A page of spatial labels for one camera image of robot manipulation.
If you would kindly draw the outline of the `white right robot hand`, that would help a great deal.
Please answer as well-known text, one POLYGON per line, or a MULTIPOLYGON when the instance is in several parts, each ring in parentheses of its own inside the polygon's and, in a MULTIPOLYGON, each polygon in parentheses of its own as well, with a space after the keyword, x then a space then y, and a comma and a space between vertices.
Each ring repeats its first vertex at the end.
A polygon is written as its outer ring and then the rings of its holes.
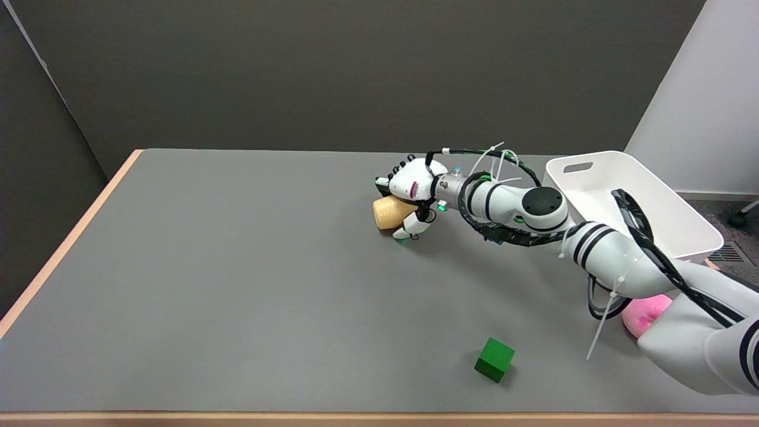
POLYGON ((390 176, 376 178, 382 197, 372 203, 372 215, 378 230, 397 241, 417 240, 436 219, 436 185, 447 173, 436 160, 409 158, 390 176))

